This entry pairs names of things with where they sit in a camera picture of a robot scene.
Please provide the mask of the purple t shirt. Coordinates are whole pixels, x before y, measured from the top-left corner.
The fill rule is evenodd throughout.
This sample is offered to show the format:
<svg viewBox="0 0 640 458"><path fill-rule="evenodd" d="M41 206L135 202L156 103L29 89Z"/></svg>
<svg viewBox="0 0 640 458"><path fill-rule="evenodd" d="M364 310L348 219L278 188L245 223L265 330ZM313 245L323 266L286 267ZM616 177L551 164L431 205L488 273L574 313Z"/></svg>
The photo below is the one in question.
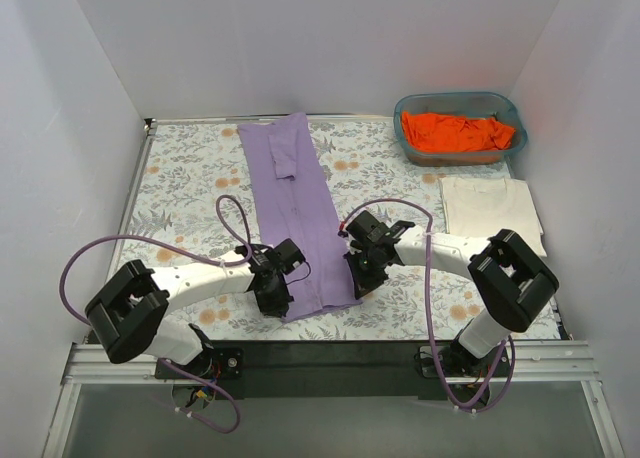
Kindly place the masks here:
<svg viewBox="0 0 640 458"><path fill-rule="evenodd" d="M295 113L270 124L241 124L260 242L291 239L311 270L295 271L288 286L294 301L282 319L292 322L358 305L338 236L339 218L309 131Z"/></svg>

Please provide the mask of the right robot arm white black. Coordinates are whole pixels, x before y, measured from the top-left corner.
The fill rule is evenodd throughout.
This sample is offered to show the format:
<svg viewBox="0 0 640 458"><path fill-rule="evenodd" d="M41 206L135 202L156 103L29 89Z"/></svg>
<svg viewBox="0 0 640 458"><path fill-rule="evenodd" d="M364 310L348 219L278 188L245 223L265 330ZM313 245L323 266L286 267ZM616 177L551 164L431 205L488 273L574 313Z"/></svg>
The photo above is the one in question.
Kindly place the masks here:
<svg viewBox="0 0 640 458"><path fill-rule="evenodd" d="M422 266L473 282L484 310L438 352L443 371L454 376L479 373L501 341L527 331L559 288L549 267L508 229L489 238L460 237L410 221L388 226L363 211L343 224L339 235L349 240L344 258L357 298L381 287L393 265Z"/></svg>

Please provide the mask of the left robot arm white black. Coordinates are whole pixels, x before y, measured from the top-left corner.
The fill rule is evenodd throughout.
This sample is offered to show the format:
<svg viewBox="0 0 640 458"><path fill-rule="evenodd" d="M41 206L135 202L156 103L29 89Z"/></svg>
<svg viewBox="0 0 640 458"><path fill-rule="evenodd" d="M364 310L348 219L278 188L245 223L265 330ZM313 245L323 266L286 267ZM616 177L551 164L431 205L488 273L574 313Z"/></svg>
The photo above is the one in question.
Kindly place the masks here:
<svg viewBox="0 0 640 458"><path fill-rule="evenodd" d="M290 239L275 247L240 245L208 263L149 268L136 259L109 279L85 315L111 363L147 354L200 378L222 360L199 326L169 315L220 295L251 293L263 315L283 318L294 301L286 277L305 264Z"/></svg>

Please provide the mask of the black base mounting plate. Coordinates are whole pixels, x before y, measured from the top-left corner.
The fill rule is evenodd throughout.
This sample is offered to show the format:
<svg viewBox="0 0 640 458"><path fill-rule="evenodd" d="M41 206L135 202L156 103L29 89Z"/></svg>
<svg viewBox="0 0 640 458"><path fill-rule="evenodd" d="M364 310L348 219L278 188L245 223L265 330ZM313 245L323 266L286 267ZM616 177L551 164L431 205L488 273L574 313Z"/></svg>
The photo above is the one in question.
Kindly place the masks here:
<svg viewBox="0 0 640 458"><path fill-rule="evenodd" d="M420 341L218 342L220 386L236 399L411 396L444 400L437 375L423 374Z"/></svg>

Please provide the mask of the floral table cloth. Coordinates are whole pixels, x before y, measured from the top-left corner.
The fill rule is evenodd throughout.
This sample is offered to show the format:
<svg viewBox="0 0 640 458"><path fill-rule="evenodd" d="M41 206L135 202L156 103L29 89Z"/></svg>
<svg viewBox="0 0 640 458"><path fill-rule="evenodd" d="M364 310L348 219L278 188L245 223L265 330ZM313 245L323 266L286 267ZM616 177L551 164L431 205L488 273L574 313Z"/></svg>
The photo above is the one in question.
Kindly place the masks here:
<svg viewBox="0 0 640 458"><path fill-rule="evenodd" d="M389 121L314 119L309 129L339 215L373 200L381 221L445 230L439 181L448 170L411 164ZM214 258L233 247L232 230L255 221L236 126L164 124L144 163L119 261L182 265L192 252ZM395 266L359 305L289 324L264 317L251 295L221 295L176 311L172 320L195 323L214 340L422 340L428 329L448 340L482 308L461 277Z"/></svg>

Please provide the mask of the folded white t shirt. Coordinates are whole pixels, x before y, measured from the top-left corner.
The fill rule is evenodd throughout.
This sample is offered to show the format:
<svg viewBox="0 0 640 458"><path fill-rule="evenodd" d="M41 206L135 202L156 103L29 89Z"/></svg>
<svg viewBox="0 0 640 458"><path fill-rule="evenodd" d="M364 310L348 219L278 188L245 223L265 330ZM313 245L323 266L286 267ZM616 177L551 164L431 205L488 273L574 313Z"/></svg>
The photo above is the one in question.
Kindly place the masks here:
<svg viewBox="0 0 640 458"><path fill-rule="evenodd" d="M509 229L538 256L547 256L544 231L525 181L444 177L440 188L449 234L479 238Z"/></svg>

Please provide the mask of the orange t shirt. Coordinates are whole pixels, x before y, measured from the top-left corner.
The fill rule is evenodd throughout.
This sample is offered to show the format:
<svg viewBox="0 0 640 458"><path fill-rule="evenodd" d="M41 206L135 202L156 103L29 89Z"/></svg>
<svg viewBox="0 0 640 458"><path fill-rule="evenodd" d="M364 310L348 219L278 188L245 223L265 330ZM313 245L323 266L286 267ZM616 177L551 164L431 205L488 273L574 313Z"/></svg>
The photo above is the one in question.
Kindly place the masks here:
<svg viewBox="0 0 640 458"><path fill-rule="evenodd" d="M437 113L401 113L409 145L424 153L467 153L507 150L516 129L494 117L468 118Z"/></svg>

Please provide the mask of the teal plastic basket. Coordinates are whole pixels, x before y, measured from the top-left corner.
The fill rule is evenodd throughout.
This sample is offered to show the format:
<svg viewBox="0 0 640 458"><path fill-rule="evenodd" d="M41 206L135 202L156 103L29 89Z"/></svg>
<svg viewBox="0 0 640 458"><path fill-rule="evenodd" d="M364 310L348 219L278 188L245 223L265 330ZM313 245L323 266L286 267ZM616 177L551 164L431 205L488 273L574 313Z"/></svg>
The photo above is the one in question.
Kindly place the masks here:
<svg viewBox="0 0 640 458"><path fill-rule="evenodd" d="M468 118L494 117L499 122L516 129L512 144L507 150L467 153L424 153L412 148L401 126L401 113L437 113ZM410 162L419 166L465 166L493 164L519 152L527 143L518 111L511 101L492 92L449 92L416 94L402 98L393 114L394 132Z"/></svg>

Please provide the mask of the aluminium frame rail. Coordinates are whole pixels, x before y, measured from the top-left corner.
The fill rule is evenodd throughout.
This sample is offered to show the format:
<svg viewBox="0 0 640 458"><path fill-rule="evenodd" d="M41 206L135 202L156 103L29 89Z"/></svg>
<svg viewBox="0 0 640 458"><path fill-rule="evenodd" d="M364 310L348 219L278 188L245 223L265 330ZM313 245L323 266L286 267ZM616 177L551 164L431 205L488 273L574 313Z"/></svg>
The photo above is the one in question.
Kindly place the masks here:
<svg viewBox="0 0 640 458"><path fill-rule="evenodd" d="M577 383L586 400L588 416L605 456L620 457L623 450L602 391L600 373L584 341L525 340L516 346L513 381L519 383ZM182 384L175 372L158 360L142 355L114 365L97 344L72 347L53 421L43 451L46 457L60 457L69 436L80 392L85 385L170 385ZM424 404L443 400L420 400Z"/></svg>

